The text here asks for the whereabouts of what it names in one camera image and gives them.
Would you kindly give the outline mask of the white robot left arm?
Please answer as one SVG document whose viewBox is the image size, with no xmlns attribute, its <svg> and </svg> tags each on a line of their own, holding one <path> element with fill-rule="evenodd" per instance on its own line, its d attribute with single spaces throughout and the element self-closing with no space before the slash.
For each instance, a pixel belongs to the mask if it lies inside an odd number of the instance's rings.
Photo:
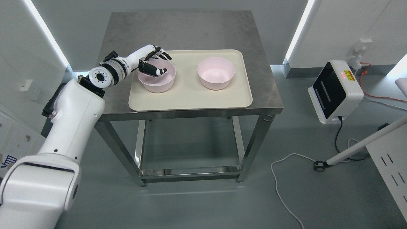
<svg viewBox="0 0 407 229">
<path fill-rule="evenodd" d="M 72 207 L 81 179 L 80 161 L 90 133 L 101 117 L 102 89 L 118 84 L 152 57 L 137 50 L 128 57 L 111 52 L 88 76 L 72 79 L 53 96 L 45 114 L 53 123 L 36 155 L 18 159 L 1 182 L 2 229 L 53 229 Z"/>
</svg>

